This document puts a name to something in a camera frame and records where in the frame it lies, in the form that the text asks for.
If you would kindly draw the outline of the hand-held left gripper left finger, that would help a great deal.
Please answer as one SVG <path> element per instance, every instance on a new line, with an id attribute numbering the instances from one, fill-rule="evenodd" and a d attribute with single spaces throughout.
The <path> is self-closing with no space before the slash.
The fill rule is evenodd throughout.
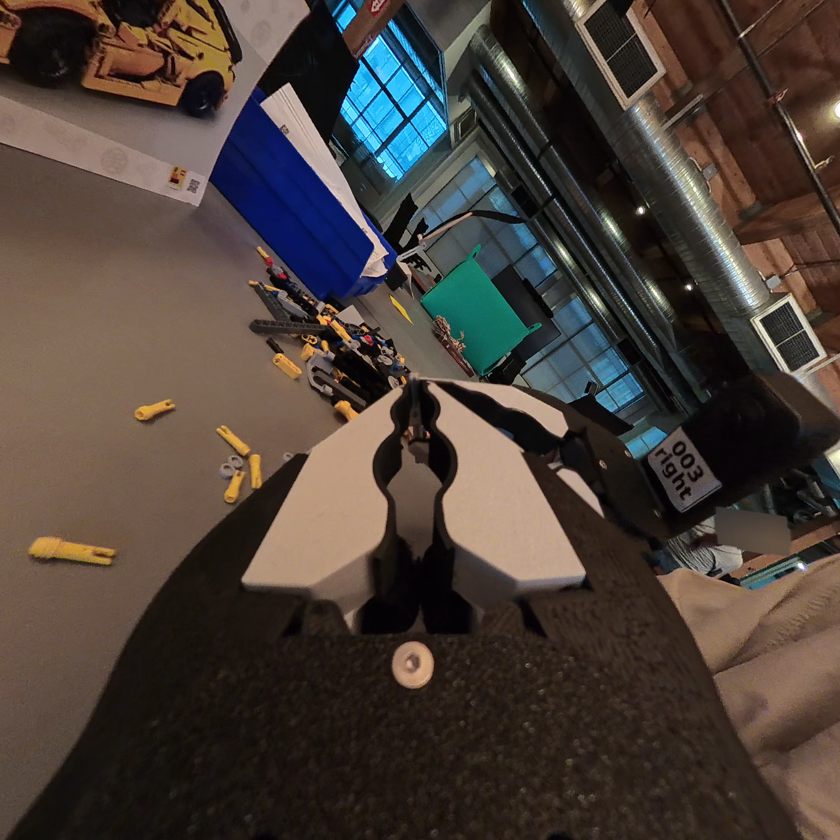
<path id="1" fill-rule="evenodd" d="M 247 592 L 331 602 L 366 632 L 416 624 L 415 554 L 390 492 L 412 407 L 409 387 L 394 390 L 310 451 L 243 574 Z"/>

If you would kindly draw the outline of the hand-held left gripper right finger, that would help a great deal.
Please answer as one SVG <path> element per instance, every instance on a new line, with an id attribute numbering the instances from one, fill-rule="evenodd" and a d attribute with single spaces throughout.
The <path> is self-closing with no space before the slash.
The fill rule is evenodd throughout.
<path id="1" fill-rule="evenodd" d="M 521 448 L 440 385 L 427 385 L 434 430 L 454 458 L 439 524 L 454 551 L 453 588 L 482 612 L 580 586 L 585 569 Z"/>

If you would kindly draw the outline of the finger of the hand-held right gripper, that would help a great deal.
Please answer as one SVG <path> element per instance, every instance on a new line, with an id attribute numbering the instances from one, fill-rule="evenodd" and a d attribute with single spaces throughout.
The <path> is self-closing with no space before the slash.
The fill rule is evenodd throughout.
<path id="1" fill-rule="evenodd" d="M 581 475 L 569 467 L 559 467 L 555 471 L 555 475 L 559 477 L 569 488 L 571 488 L 579 498 L 586 502 L 589 507 L 594 510 L 601 518 L 604 517 L 601 502 L 597 495 L 590 488 Z"/>
<path id="2" fill-rule="evenodd" d="M 422 383 L 440 406 L 446 394 L 466 410 L 470 420 L 496 429 L 522 452 L 550 455 L 569 442 L 571 430 L 561 410 L 515 387 L 437 378 L 423 379 Z"/>

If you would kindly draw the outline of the small grey Technic assembly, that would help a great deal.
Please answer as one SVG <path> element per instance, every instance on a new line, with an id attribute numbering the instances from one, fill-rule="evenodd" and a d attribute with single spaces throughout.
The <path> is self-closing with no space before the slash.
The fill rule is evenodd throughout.
<path id="1" fill-rule="evenodd" d="M 411 396 L 408 427 L 403 433 L 407 452 L 419 465 L 429 465 L 430 433 L 424 426 L 422 416 L 422 391 L 419 379 L 413 374 L 406 387 Z"/>

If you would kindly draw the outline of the person's right forearm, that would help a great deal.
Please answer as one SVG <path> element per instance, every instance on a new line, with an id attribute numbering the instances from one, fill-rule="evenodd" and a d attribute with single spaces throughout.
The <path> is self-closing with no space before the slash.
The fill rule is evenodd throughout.
<path id="1" fill-rule="evenodd" d="M 758 590 L 688 570 L 659 582 L 713 675 L 782 653 L 838 665 L 837 554 Z"/>

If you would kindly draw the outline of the grey desk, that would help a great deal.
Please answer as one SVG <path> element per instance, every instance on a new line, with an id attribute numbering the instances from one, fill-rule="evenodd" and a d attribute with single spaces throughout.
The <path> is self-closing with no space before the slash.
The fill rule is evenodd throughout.
<path id="1" fill-rule="evenodd" d="M 2 146 L 2 838 L 83 732 L 146 608 L 233 506 L 225 425 L 271 476 L 343 425 L 249 323 L 257 236 Z M 133 413 L 172 400 L 148 423 Z M 58 537 L 111 565 L 38 561 Z"/>

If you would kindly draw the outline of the teal folding bin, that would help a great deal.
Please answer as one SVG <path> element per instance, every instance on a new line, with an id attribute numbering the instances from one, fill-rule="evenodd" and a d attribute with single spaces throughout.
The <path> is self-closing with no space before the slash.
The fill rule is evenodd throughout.
<path id="1" fill-rule="evenodd" d="M 477 375 L 487 375 L 531 332 L 511 309 L 477 262 L 481 246 L 421 297 L 432 319 L 442 318 L 453 340 L 464 344 L 461 353 Z"/>

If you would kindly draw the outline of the white air vent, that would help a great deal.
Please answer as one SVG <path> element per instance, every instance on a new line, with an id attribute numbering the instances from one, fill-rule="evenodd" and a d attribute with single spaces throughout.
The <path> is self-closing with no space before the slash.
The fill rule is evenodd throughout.
<path id="1" fill-rule="evenodd" d="M 623 110 L 665 76 L 662 60 L 632 12 L 632 2 L 598 1 L 575 27 Z"/>
<path id="2" fill-rule="evenodd" d="M 773 296 L 773 303 L 750 319 L 780 370 L 800 374 L 830 358 L 792 294 Z"/>

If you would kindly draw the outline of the blue storage bin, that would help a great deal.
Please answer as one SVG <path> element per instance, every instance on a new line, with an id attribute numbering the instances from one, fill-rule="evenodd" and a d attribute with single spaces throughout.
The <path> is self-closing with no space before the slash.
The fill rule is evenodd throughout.
<path id="1" fill-rule="evenodd" d="M 261 104 L 255 89 L 210 181 L 317 298 L 361 297 L 385 275 L 363 276 L 372 243 Z"/>

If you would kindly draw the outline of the person's beige jacket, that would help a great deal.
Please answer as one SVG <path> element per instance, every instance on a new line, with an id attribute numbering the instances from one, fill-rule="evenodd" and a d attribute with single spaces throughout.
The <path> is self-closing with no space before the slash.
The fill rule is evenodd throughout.
<path id="1" fill-rule="evenodd" d="M 839 838 L 838 628 L 736 661 L 704 656 L 763 779 L 803 838 Z"/>

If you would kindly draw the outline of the blue bin with papers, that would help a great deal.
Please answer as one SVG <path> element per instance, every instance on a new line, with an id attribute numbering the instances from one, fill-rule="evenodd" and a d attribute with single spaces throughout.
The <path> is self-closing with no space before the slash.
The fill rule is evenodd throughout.
<path id="1" fill-rule="evenodd" d="M 353 224 L 371 241 L 371 246 L 363 247 L 363 255 L 367 260 L 360 273 L 361 276 L 383 277 L 387 271 L 385 259 L 389 252 L 383 246 L 371 223 L 363 215 L 350 184 L 344 177 L 339 164 L 333 159 L 328 144 L 323 141 L 291 83 L 286 83 L 264 100 L 261 108 L 286 135 L 291 145 L 332 197 L 339 202 L 344 212 L 352 218 Z"/>

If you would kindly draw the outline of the black upright panel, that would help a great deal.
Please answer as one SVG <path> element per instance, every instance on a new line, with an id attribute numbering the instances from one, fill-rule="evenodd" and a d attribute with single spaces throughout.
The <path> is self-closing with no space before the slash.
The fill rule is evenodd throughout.
<path id="1" fill-rule="evenodd" d="M 360 63 L 344 42 L 328 3 L 313 1 L 308 6 L 309 15 L 268 65 L 257 88 L 268 97 L 291 84 L 328 143 Z"/>

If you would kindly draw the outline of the white instruction booklet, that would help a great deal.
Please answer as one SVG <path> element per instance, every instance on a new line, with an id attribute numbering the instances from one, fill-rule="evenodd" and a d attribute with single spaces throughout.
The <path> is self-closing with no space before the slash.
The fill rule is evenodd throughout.
<path id="1" fill-rule="evenodd" d="M 2 1 L 1 141 L 199 206 L 292 1 Z"/>

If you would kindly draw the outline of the silver ventilation duct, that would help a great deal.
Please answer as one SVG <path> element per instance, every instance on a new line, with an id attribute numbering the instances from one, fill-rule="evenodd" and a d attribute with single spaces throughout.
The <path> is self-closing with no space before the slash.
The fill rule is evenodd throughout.
<path id="1" fill-rule="evenodd" d="M 676 133 L 665 126 L 655 98 L 645 93 L 622 109 L 607 77 L 576 27 L 582 12 L 574 2 L 526 3 L 538 34 L 548 36 L 549 57 L 560 65 L 584 111 L 595 121 L 647 209 L 688 269 L 724 333 L 753 371 L 780 367 L 752 324 L 768 306 L 770 293 L 749 262 L 732 227 L 711 197 Z M 584 230 L 595 236 L 596 251 L 617 269 L 633 302 L 669 351 L 680 349 L 676 315 L 663 292 L 643 271 L 640 258 L 595 193 L 585 187 L 562 156 L 553 128 L 525 80 L 492 34 L 480 26 L 469 42 L 474 66 L 501 94 L 502 103 L 524 130 L 525 141 L 551 183 L 572 207 Z"/>

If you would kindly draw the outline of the brown post red label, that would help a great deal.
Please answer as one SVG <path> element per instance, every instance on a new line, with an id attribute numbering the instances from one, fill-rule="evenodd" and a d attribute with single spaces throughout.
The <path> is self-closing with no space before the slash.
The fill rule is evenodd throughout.
<path id="1" fill-rule="evenodd" d="M 401 10 L 404 1 L 363 1 L 342 37 L 354 59 L 359 60 L 387 24 Z"/>

